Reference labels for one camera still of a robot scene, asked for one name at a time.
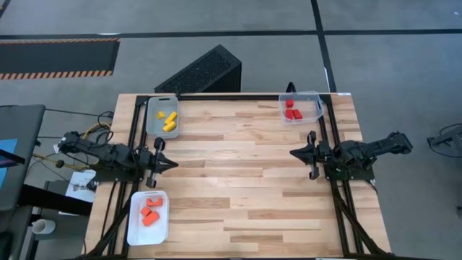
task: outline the plastic container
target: plastic container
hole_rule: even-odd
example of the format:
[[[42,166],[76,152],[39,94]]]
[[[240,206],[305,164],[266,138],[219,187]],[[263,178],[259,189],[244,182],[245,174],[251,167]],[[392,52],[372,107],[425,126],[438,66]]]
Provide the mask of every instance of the plastic container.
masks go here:
[[[289,109],[298,109],[302,114],[302,119],[286,118],[286,100],[294,100],[294,106]],[[323,102],[316,91],[292,92],[279,95],[279,112],[281,121],[285,125],[308,124],[317,121],[324,115]]]
[[[143,225],[141,209],[146,206],[146,199],[156,201],[162,197],[161,207],[150,207],[159,214],[159,219],[149,227]],[[168,237],[168,197],[164,191],[138,191],[131,197],[130,219],[128,223],[127,242],[130,246],[157,245]]]
[[[163,111],[165,118],[157,119],[157,112]],[[178,115],[175,118],[176,127],[172,131],[164,132],[165,120],[175,111]],[[180,106],[175,96],[151,97],[148,102],[146,132],[155,134],[157,137],[164,139],[176,138],[180,133]]]

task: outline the white cup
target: white cup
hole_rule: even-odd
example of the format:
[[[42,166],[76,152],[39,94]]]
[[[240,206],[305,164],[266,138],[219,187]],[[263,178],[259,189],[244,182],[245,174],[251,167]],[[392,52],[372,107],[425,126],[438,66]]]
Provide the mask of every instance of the white cup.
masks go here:
[[[32,232],[34,234],[49,234],[56,228],[56,223],[53,220],[37,220],[32,223]]]

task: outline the yellow block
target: yellow block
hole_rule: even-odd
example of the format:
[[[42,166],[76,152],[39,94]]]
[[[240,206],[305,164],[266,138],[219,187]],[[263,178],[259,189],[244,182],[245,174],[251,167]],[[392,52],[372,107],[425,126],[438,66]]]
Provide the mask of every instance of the yellow block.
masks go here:
[[[171,121],[167,126],[164,126],[164,131],[172,131],[176,127],[176,123]]]
[[[173,111],[167,118],[167,120],[165,120],[165,124],[169,124],[171,121],[174,121],[175,118],[176,118],[176,115],[177,113],[175,111]]]
[[[164,111],[157,112],[157,119],[162,119],[164,117],[165,117],[165,112]]]

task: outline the wood grain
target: wood grain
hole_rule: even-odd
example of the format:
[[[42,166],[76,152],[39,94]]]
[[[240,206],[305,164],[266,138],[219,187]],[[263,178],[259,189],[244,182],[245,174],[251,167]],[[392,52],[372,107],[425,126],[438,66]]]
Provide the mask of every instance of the wood grain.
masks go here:
[[[128,142],[135,99],[133,94],[119,96],[113,142]],[[352,97],[332,95],[332,100],[341,140],[360,140]],[[329,120],[326,115],[333,147]],[[140,129],[142,117],[137,125]],[[167,140],[164,151],[180,167],[157,178],[157,189],[170,199],[169,236],[161,245],[131,246],[128,257],[340,256],[330,185],[324,178],[309,180],[310,168],[289,154],[306,145],[312,130],[321,136],[318,123],[282,125],[276,101],[181,101],[180,136]],[[154,139],[147,137],[150,149]],[[389,251],[377,195],[365,182],[351,185],[358,220]],[[89,249],[100,239],[111,187],[103,183],[97,188],[86,236]],[[140,185],[140,191],[147,190]],[[121,252],[124,228],[119,229],[116,253]]]

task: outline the gray floor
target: gray floor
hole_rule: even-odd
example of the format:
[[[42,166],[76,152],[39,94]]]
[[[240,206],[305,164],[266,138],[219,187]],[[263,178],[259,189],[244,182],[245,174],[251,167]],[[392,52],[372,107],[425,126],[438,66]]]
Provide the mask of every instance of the gray floor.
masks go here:
[[[326,30],[462,28],[462,3],[457,0],[318,2]],[[0,19],[0,35],[314,28],[308,0],[12,0]],[[414,145],[410,155],[385,155],[375,165],[393,252],[459,259],[462,220],[455,208],[462,204],[462,161],[431,153],[426,138],[462,122],[462,35],[328,36],[326,40],[338,91],[353,94],[365,141],[402,131]],[[92,113],[113,110],[119,93],[151,92],[219,43],[243,61],[243,92],[282,91],[288,81],[298,90],[327,90],[315,36],[133,38],[122,40],[113,76],[0,81],[0,105],[43,103]],[[47,113],[40,135],[83,131],[94,120]],[[54,142],[45,140],[37,152],[51,153]],[[26,181],[42,186],[52,179],[58,177],[39,165]],[[48,241],[39,247],[37,259],[76,256],[81,245],[81,239]]]

